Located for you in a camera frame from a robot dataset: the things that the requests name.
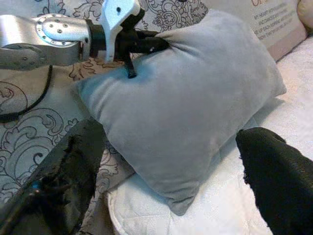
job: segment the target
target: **white bedsheet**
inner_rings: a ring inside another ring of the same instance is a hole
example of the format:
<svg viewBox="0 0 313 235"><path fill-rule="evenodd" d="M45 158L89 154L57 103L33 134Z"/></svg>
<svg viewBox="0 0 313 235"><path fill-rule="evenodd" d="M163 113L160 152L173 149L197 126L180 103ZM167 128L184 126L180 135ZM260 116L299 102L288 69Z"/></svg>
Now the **white bedsheet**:
<svg viewBox="0 0 313 235"><path fill-rule="evenodd" d="M313 38L278 62L288 92L269 103L246 128L262 126L313 159ZM254 195L243 181L234 138L214 159L207 180L184 216L170 212L161 197L135 175L108 194L120 235L270 235Z"/></svg>

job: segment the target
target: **quilted white fabric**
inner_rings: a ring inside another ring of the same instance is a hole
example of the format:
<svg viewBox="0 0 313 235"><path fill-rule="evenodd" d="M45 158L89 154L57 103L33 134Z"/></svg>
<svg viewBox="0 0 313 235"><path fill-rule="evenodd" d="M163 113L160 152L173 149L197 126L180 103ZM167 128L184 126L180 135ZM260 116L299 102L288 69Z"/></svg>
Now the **quilted white fabric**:
<svg viewBox="0 0 313 235"><path fill-rule="evenodd" d="M313 160L313 38L278 67L288 92L269 102L247 124L268 128ZM243 181L239 150L231 139L213 159L208 180L185 216L175 216L135 175L112 190L109 211L120 235L270 235L254 195Z"/></svg>

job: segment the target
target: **gray pillow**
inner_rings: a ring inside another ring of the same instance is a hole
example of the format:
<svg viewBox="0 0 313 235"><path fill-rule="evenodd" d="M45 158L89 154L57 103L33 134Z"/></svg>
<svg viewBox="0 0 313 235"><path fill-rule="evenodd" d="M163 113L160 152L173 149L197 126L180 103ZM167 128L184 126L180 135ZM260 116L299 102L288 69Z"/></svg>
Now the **gray pillow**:
<svg viewBox="0 0 313 235"><path fill-rule="evenodd" d="M199 23L158 35L171 47L78 84L110 143L172 212L183 215L212 156L271 98L286 92L249 26L210 10Z"/></svg>

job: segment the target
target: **black cable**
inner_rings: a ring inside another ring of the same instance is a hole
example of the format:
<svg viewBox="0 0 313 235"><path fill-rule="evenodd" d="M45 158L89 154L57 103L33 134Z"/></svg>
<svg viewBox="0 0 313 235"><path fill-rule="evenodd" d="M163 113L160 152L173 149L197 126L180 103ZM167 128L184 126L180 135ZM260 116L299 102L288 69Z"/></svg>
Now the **black cable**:
<svg viewBox="0 0 313 235"><path fill-rule="evenodd" d="M45 88L43 90L43 93L40 95L40 97L33 104L31 104L29 107L25 108L22 111L19 111L19 112L16 112L16 113L9 113L9 114L2 114L2 115L0 115L0 123L6 123L6 122L11 122L11 121L18 120L20 115L23 115L23 114L29 112L31 109L35 108L44 99L44 97L47 94L47 91L48 91L48 89L50 87L50 84L51 84L52 69L53 69L53 66L50 65L49 66L48 75L47 75L47 81L46 81L46 84L45 84Z"/></svg>

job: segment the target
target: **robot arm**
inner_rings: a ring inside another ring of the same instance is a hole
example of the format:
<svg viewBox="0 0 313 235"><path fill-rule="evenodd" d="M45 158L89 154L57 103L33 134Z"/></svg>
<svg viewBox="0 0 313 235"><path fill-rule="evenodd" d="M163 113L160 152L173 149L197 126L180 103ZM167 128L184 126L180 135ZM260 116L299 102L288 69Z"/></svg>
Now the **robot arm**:
<svg viewBox="0 0 313 235"><path fill-rule="evenodd" d="M129 78L136 76L130 53L151 53L168 43L156 32L135 31L144 11L138 0L106 0L99 25L91 20L48 14L27 19L0 16L0 69L33 70L46 65L68 66L89 57L107 63L123 60Z"/></svg>

